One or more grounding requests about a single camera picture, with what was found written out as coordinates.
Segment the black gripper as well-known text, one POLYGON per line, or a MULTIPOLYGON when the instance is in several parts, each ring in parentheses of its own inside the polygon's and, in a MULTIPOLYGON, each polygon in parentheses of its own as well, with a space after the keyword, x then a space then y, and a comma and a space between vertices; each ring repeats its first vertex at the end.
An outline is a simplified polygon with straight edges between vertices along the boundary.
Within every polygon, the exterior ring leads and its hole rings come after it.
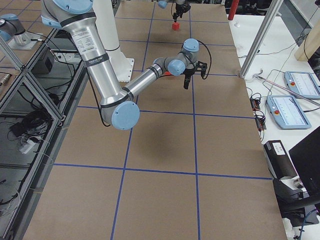
POLYGON ((195 74, 195 68, 186 68, 184 70, 184 83, 183 83, 183 88, 188 89, 190 81, 191 81, 191 76, 195 74))
POLYGON ((187 13, 190 10, 189 3, 176 4, 175 5, 175 13, 173 13, 172 17, 174 20, 177 20, 178 17, 182 18, 181 15, 187 13))

